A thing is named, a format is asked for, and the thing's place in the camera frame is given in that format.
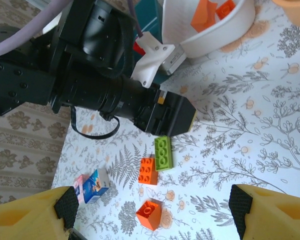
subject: orange flower pot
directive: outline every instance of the orange flower pot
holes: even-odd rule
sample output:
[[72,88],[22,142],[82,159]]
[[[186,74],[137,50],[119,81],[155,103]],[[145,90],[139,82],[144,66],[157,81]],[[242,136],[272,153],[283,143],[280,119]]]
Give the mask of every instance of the orange flower pot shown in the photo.
[[276,5],[283,8],[288,19],[300,27],[300,0],[272,0]]

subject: floral tablecloth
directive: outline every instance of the floral tablecloth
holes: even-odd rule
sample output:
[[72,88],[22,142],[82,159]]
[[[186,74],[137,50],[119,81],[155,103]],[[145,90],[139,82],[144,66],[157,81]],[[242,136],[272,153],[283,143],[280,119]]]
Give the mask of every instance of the floral tablecloth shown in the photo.
[[[191,132],[171,139],[174,168],[159,173],[157,186],[138,183],[154,136],[126,119],[101,141],[69,128],[53,187],[103,167],[111,181],[97,203],[78,211],[75,227],[89,240],[238,240],[232,184],[300,197],[300,28],[271,1],[255,4],[255,23],[242,38],[185,63],[162,85],[188,97],[198,115]],[[84,133],[115,126],[97,112],[77,115]],[[164,204],[155,231],[136,217],[147,199]]]

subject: table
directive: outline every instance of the table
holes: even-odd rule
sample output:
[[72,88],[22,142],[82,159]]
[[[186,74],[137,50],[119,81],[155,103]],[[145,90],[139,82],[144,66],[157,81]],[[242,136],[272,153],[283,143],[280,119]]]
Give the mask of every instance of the table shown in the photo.
[[[172,138],[171,170],[157,186],[138,184],[140,159],[154,136],[121,120],[107,140],[69,128],[52,187],[105,167],[111,188],[78,211],[75,227],[89,240],[238,240],[228,207],[232,184],[300,197],[300,28],[269,0],[256,2],[252,28],[239,40],[185,63],[162,89],[188,97],[198,110],[192,131]],[[79,129],[107,133],[115,122],[78,111]],[[147,199],[164,203],[161,225],[142,227]]]

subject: toy block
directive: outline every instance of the toy block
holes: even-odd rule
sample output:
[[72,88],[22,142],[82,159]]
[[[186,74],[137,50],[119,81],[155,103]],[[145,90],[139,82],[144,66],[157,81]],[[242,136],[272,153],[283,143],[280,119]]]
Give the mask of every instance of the toy block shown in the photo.
[[78,200],[73,186],[0,205],[0,240],[68,240]]
[[299,197],[238,184],[229,208],[241,240],[300,240]]
[[142,226],[154,231],[160,224],[161,206],[151,201],[145,201],[136,212],[136,216]]
[[154,158],[142,158],[138,182],[140,184],[157,185],[158,172],[155,171],[155,159]]
[[232,0],[226,1],[215,11],[219,19],[224,19],[231,11],[236,7],[235,3]]
[[161,136],[154,139],[155,170],[164,171],[173,168],[170,138]]
[[191,26],[198,33],[216,23],[215,15],[217,5],[217,3],[209,0],[200,0],[191,21]]

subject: orange lego brick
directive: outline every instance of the orange lego brick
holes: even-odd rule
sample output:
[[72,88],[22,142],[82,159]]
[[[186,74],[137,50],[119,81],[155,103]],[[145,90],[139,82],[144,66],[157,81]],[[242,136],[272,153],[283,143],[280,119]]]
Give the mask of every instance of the orange lego brick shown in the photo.
[[191,26],[198,33],[216,23],[215,15],[217,5],[217,3],[211,2],[209,0],[200,0],[191,21]]
[[215,11],[219,19],[224,19],[231,11],[236,7],[235,3],[232,0],[226,1]]
[[161,206],[151,201],[145,201],[136,212],[136,216],[142,226],[154,231],[160,224]]
[[142,158],[138,182],[140,184],[157,185],[158,172],[156,171],[154,158]]

